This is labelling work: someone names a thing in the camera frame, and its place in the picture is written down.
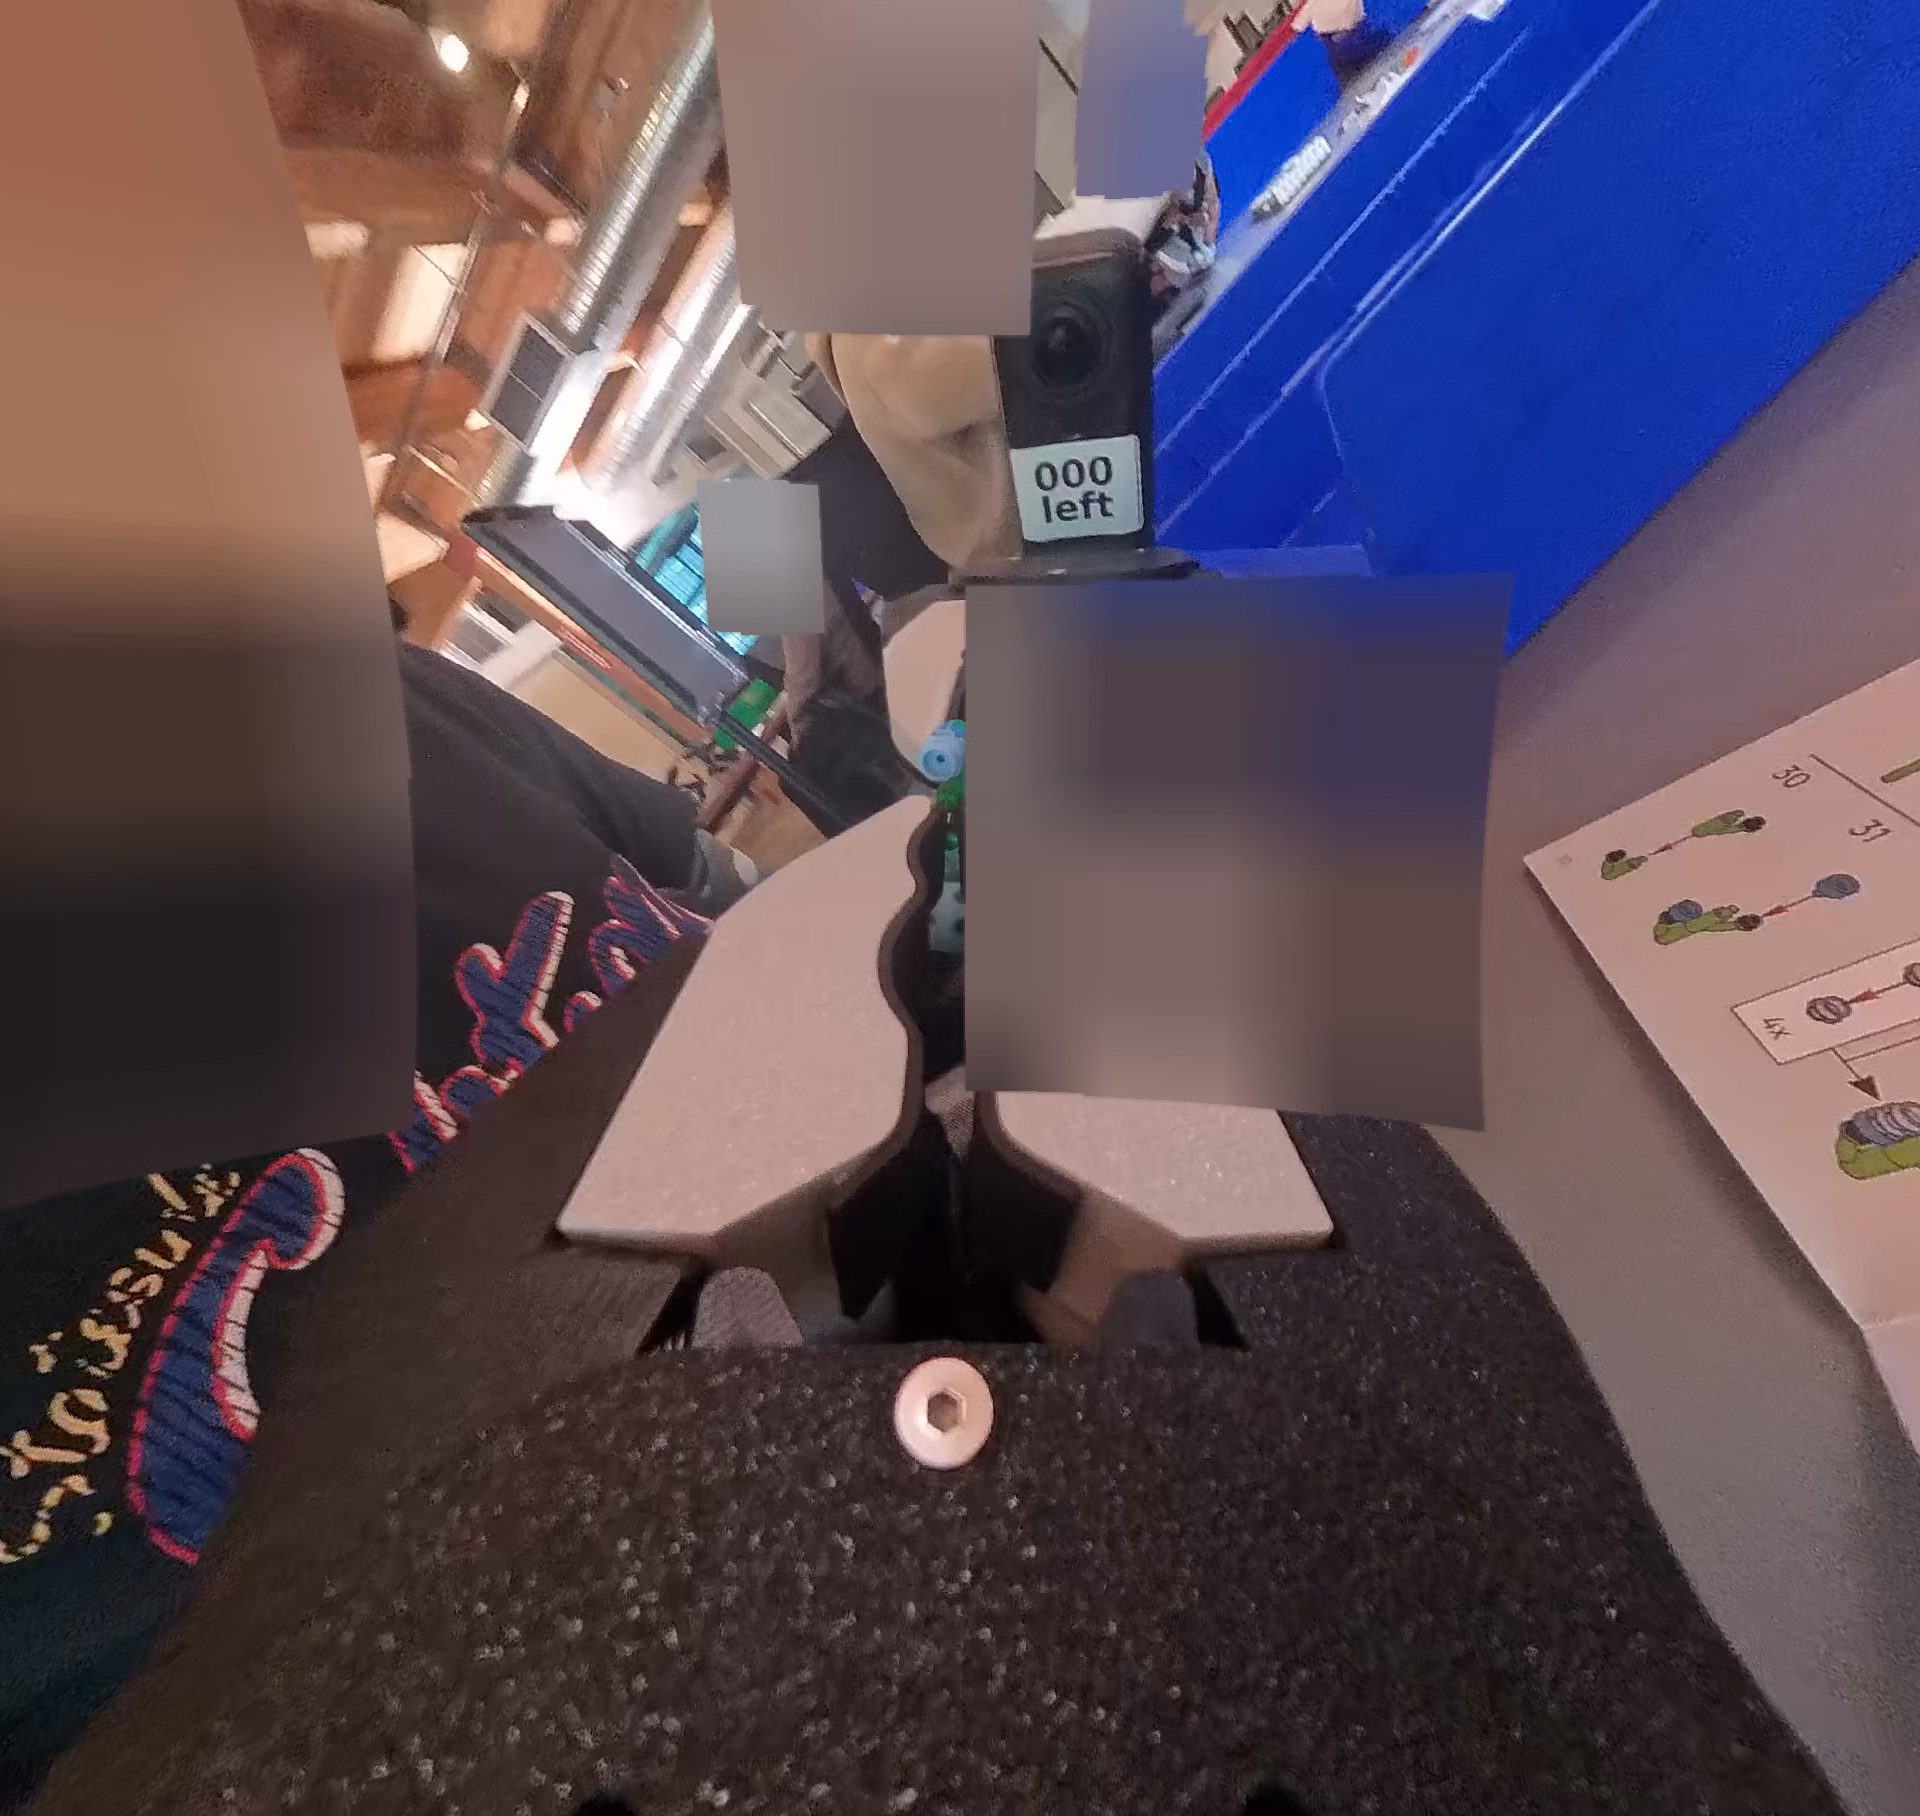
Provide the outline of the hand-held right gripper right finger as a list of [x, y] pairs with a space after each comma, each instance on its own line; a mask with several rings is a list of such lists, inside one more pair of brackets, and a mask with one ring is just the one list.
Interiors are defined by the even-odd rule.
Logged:
[[1328, 1249], [1274, 1108], [1005, 1093], [973, 1103], [967, 1239], [1032, 1326], [1093, 1326], [1139, 1275]]

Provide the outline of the dark monitor screen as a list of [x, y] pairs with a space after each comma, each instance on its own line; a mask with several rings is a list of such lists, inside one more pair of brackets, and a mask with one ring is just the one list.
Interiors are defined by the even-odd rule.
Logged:
[[741, 650], [654, 585], [592, 524], [552, 507], [517, 505], [473, 510], [461, 532], [685, 717], [714, 724], [754, 682]]

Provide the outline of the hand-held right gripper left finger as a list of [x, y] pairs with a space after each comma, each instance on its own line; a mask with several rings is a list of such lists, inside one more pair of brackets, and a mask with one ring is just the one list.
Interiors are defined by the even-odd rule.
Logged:
[[562, 1206], [572, 1245], [776, 1279], [866, 1317], [924, 1220], [924, 1044], [894, 965], [924, 937], [924, 796], [759, 880], [709, 930]]

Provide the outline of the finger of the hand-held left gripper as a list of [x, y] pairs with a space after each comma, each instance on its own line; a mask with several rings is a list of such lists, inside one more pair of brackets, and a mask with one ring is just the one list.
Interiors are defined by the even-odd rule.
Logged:
[[965, 654], [964, 597], [924, 602], [882, 643], [882, 694], [892, 746], [912, 772], [951, 716]]

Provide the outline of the lego instruction booklet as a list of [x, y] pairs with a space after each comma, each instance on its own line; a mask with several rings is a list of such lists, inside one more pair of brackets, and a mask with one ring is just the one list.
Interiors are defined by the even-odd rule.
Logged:
[[1530, 880], [1917, 1440], [1917, 666], [1535, 850]]

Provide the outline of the large blue plastic bin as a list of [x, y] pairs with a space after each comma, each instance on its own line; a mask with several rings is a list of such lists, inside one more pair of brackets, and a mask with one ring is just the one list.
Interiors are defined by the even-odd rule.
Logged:
[[1505, 575], [1515, 648], [1916, 250], [1917, 0], [1510, 0], [1224, 241], [1163, 540]]

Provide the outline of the silver ceiling duct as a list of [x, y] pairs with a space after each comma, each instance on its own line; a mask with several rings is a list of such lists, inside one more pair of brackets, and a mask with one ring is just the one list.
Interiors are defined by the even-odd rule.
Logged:
[[621, 151], [570, 259], [570, 279], [548, 330], [562, 365], [524, 451], [541, 471], [562, 466], [594, 389], [679, 231], [722, 143], [714, 30], [709, 0], [688, 0], [668, 60], [640, 98], [640, 122]]

